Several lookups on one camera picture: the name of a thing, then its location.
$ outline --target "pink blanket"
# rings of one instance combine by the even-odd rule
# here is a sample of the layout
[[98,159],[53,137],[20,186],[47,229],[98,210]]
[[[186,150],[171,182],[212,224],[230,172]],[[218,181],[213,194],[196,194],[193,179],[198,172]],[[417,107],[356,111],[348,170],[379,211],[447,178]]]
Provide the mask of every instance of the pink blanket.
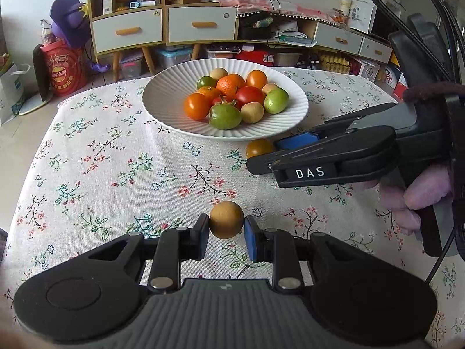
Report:
[[326,21],[328,23],[334,24],[334,20],[327,13],[324,13],[320,10],[306,8],[302,5],[297,5],[290,3],[286,0],[218,0],[221,6],[237,7],[238,14],[250,13],[255,11],[269,11],[280,14],[289,14],[299,17],[307,17],[316,20]]

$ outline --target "drawer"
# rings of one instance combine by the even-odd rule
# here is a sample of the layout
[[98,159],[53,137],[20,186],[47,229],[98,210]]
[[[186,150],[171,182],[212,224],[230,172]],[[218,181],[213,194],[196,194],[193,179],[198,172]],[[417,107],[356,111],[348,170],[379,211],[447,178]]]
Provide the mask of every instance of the drawer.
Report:
[[359,55],[387,64],[391,53],[392,48],[365,37],[362,40]]
[[161,9],[152,9],[92,22],[97,52],[162,41],[161,16]]
[[313,39],[318,46],[358,54],[363,37],[334,26],[317,23]]
[[169,43],[233,40],[237,8],[191,6],[168,9]]

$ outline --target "ribbed white plate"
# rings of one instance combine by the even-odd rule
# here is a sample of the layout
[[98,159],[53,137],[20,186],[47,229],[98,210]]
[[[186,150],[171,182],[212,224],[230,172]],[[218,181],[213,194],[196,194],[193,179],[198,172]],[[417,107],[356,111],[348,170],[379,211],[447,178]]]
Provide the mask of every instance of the ribbed white plate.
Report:
[[[279,114],[265,113],[258,123],[241,123],[232,130],[218,130],[208,124],[208,119],[190,119],[183,111],[184,99],[196,91],[198,79],[218,67],[226,69],[229,73],[238,73],[244,79],[250,71],[264,71],[268,82],[276,83],[289,93],[288,107]],[[267,138],[290,130],[308,113],[307,96],[290,78],[264,65],[236,59],[194,60],[165,69],[149,81],[142,94],[142,103],[155,120],[174,131],[217,140]]]

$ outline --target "table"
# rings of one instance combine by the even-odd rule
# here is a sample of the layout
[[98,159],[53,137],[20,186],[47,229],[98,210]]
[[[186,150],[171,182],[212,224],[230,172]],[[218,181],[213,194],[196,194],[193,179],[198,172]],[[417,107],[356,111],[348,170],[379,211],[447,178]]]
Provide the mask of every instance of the table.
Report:
[[[276,69],[297,82],[310,101],[308,117],[293,133],[393,101],[358,76]],[[376,189],[355,191],[348,184],[279,189],[272,175],[255,177],[247,171],[246,142],[202,140],[156,122],[141,103],[148,81],[114,83],[60,104],[12,221],[0,267],[2,314],[15,321],[15,291],[31,276],[133,230],[152,238],[168,228],[192,227],[199,214],[222,200],[238,203],[261,228],[300,237],[331,233],[427,276],[434,259],[415,236],[400,232]],[[182,276],[271,278],[271,266],[250,262],[246,253],[243,233],[224,241],[210,235],[205,260],[184,262]],[[428,340],[435,347],[465,329],[465,293],[456,288],[464,268],[459,257],[448,257],[432,281],[439,311]],[[309,284],[308,269],[302,269]]]

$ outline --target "tiled floor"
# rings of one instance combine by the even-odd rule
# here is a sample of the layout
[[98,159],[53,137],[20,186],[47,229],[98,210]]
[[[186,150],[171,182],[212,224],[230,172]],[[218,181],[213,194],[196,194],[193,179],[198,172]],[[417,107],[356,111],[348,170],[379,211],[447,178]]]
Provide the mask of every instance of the tiled floor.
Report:
[[[76,93],[113,83],[110,72],[90,76],[88,84]],[[54,97],[30,114],[15,117],[0,127],[0,228],[8,231],[24,179],[37,148],[57,113],[63,98]]]

